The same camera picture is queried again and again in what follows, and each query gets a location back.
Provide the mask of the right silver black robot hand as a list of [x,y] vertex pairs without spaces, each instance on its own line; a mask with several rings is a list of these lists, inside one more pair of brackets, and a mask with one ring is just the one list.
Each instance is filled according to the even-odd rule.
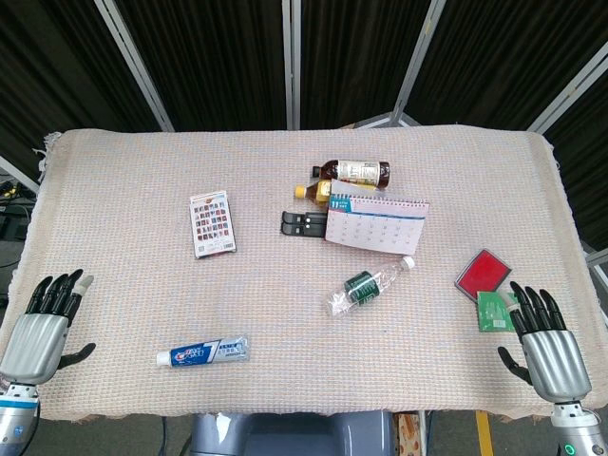
[[590,377],[557,301],[545,289],[535,291],[515,281],[509,285],[516,303],[507,309],[525,364],[517,363],[507,348],[499,347],[504,366],[549,403],[582,400],[592,390]]

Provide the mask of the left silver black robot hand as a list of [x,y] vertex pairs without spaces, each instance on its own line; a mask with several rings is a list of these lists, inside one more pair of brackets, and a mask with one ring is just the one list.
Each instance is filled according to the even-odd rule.
[[34,289],[26,310],[17,319],[1,360],[1,375],[11,383],[39,386],[56,371],[86,360],[96,349],[90,342],[64,353],[69,330],[94,281],[78,269],[45,277]]

